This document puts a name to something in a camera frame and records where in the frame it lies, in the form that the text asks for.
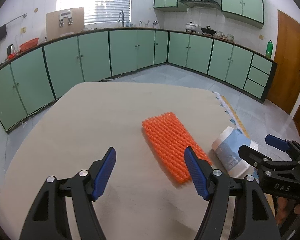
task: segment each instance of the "faucet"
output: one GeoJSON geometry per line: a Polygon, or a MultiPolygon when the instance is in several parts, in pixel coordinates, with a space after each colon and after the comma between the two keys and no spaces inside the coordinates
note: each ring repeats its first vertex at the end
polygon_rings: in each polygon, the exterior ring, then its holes
{"type": "Polygon", "coordinates": [[[121,15],[121,12],[122,12],[122,25],[121,25],[121,27],[123,28],[123,27],[124,27],[124,15],[123,15],[123,10],[120,11],[120,13],[119,13],[119,18],[118,18],[117,22],[118,22],[118,23],[120,22],[120,15],[121,15]]]}

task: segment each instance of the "metal screw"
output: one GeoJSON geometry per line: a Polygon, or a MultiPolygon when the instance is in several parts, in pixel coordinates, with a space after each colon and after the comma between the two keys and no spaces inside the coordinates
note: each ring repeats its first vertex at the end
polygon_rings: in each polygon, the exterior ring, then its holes
{"type": "Polygon", "coordinates": [[[85,176],[88,175],[88,171],[87,171],[87,170],[82,170],[82,171],[79,172],[79,175],[80,175],[81,177],[85,177],[85,176]]]}
{"type": "Polygon", "coordinates": [[[247,179],[248,181],[254,181],[254,177],[251,176],[251,175],[248,175],[248,176],[246,177],[246,179],[247,179]]]}
{"type": "Polygon", "coordinates": [[[53,182],[54,181],[54,176],[47,177],[47,182],[53,182]]]}
{"type": "Polygon", "coordinates": [[[220,176],[222,174],[222,172],[220,170],[214,170],[213,174],[216,176],[220,176]]]}

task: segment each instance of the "human hand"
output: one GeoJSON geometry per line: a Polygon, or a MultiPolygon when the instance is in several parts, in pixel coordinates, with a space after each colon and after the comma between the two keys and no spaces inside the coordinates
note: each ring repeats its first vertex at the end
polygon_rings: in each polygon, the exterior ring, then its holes
{"type": "MultiPolygon", "coordinates": [[[[288,211],[286,210],[287,204],[288,204],[288,199],[283,197],[278,198],[278,211],[275,217],[277,225],[280,225],[288,216],[288,211]]],[[[300,215],[300,204],[295,206],[294,212],[295,214],[300,215]]]]}

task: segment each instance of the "beige tabletop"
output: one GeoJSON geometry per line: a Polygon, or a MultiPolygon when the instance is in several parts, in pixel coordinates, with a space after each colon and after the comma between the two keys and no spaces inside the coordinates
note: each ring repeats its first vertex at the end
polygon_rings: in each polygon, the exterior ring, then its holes
{"type": "MultiPolygon", "coordinates": [[[[69,178],[114,147],[117,160],[102,197],[93,203],[108,240],[193,240],[208,202],[192,182],[179,185],[166,172],[142,131],[148,117],[174,112],[214,163],[213,141],[233,126],[207,90],[161,84],[93,82],[67,92],[23,141],[0,190],[0,225],[19,239],[29,208],[45,179],[69,178]]],[[[223,237],[231,226],[229,202],[223,237]]],[[[73,240],[80,239],[71,198],[73,240]]]]}

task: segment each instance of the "black towel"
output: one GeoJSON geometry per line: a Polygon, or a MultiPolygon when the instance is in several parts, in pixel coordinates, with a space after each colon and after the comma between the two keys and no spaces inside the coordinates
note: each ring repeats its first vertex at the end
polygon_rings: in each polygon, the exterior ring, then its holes
{"type": "Polygon", "coordinates": [[[0,27],[0,41],[7,35],[7,25],[4,24],[0,27]]]}

